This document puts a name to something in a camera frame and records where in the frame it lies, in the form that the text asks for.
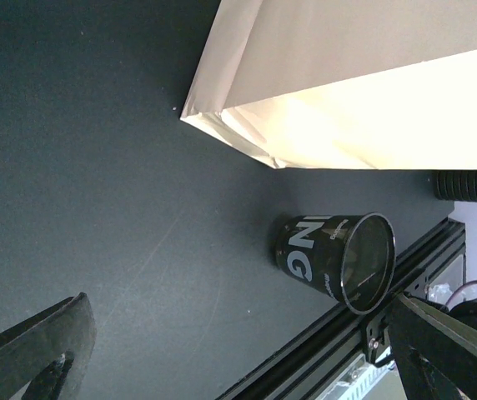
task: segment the brown paper bag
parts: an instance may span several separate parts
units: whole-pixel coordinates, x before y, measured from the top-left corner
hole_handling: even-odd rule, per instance
[[[181,118],[273,168],[477,169],[477,1],[222,0]]]

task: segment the table surface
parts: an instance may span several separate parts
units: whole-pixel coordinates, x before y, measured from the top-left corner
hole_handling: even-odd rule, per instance
[[[402,251],[453,210],[427,172],[274,171],[180,122],[218,0],[33,4],[0,5],[0,332],[86,292],[80,398],[215,398],[332,307],[273,268],[280,216],[379,211]]]

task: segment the dark tabletop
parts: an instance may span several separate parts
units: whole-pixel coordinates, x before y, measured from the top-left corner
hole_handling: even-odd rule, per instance
[[[274,171],[178,120],[218,0],[0,2],[0,332],[86,292],[80,398],[214,398],[333,302],[272,267],[282,214],[453,209],[427,172]]]

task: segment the black cup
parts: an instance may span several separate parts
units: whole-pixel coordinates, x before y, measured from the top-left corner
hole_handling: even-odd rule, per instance
[[[296,217],[276,241],[278,267],[356,314],[383,300],[394,275],[394,231],[376,212],[359,216]]]

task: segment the scratch on table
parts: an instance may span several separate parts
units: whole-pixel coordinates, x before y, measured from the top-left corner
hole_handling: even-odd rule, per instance
[[[205,326],[205,329],[203,330],[202,336],[199,338],[198,342],[197,342],[196,345],[194,346],[193,351],[190,353],[190,356],[188,356],[188,358],[187,358],[187,361],[183,362],[182,365],[179,366],[178,370],[177,370],[177,371],[175,372],[175,374],[173,375],[172,381],[174,381],[175,378],[179,375],[179,372],[181,371],[181,368],[182,368],[183,366],[188,365],[188,363],[190,363],[190,360],[192,360],[192,358],[194,357],[194,355],[195,355],[196,352],[198,351],[200,344],[201,344],[202,341],[205,339],[205,336],[207,335],[208,329],[209,329],[209,328],[211,327],[211,325],[213,324],[214,314],[216,314],[216,309],[218,308],[218,303],[220,303],[220,293],[222,292],[222,280],[221,280],[221,276],[222,276],[222,273],[220,273],[220,274],[218,275],[218,293],[216,294],[216,301],[214,302],[213,312],[211,313],[211,318],[208,319],[207,325]]]
[[[120,302],[122,302],[122,300],[125,298],[125,295],[127,294],[127,292],[129,291],[129,289],[132,287],[132,285],[137,281],[138,277],[144,272],[144,270],[148,267],[148,265],[151,263],[152,259],[153,259],[153,256],[157,253],[157,251],[159,250],[159,248],[161,247],[161,245],[164,243],[164,241],[168,238],[168,236],[170,236],[170,233],[172,233],[174,227],[176,226],[176,224],[178,223],[179,219],[181,218],[181,216],[183,215],[183,212],[184,212],[184,208],[181,209],[181,211],[178,213],[177,217],[173,220],[172,224],[170,225],[170,227],[168,228],[168,231],[166,231],[166,233],[163,235],[163,237],[161,238],[161,240],[158,241],[157,243],[157,246],[155,246],[153,248],[153,250],[150,252],[150,254],[148,255],[148,258],[146,258],[146,261],[142,264],[142,267],[138,270],[138,272],[133,276],[133,278],[131,279],[131,281],[129,282],[129,285],[127,285],[127,287],[125,288],[125,290],[122,292],[122,294],[120,294],[120,296],[118,297],[118,300],[116,302],[114,302],[114,305],[113,307],[111,308],[111,312],[107,315],[107,317],[105,318],[105,320],[102,322],[101,326],[100,326],[100,329],[103,329],[103,327],[105,327],[105,325],[107,325],[108,321],[111,319],[111,316],[114,314],[114,311],[116,310],[116,308],[118,307],[118,305],[120,304]],[[166,273],[168,269],[168,266],[161,272],[159,278],[158,278],[158,282],[160,283],[160,281],[163,279],[163,276],[164,274]]]

